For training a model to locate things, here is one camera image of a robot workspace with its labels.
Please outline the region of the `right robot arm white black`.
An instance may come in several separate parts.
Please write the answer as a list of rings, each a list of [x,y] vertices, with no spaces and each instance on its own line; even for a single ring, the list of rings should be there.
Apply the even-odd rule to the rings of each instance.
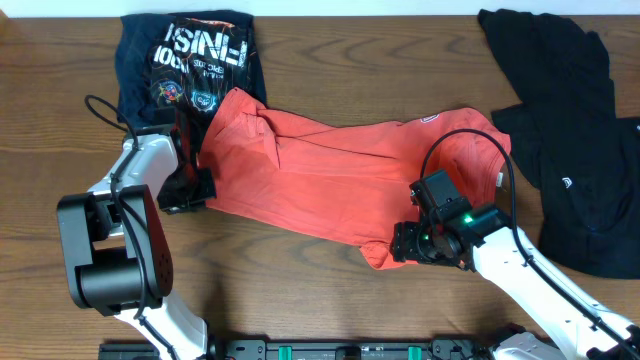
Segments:
[[[636,359],[639,327],[590,296],[546,259],[493,204],[447,205],[399,222],[391,245],[399,262],[478,273],[511,297],[548,335],[513,335],[494,359]]]

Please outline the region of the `red-orange t-shirt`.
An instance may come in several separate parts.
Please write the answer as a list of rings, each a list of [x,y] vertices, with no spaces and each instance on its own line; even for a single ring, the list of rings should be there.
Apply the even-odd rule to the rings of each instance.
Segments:
[[[207,207],[355,246],[372,268],[390,270],[395,224],[418,218],[411,183],[443,169],[472,205],[490,203],[510,150],[509,136],[473,108],[332,127],[233,89],[199,162],[217,191]]]

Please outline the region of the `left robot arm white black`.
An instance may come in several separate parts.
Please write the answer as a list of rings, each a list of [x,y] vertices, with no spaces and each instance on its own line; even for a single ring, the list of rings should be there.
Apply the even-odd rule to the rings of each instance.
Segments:
[[[64,196],[57,221],[73,302],[140,332],[160,359],[210,359],[208,324],[173,287],[174,266],[157,199],[167,186],[197,189],[192,131],[128,133],[108,173]]]

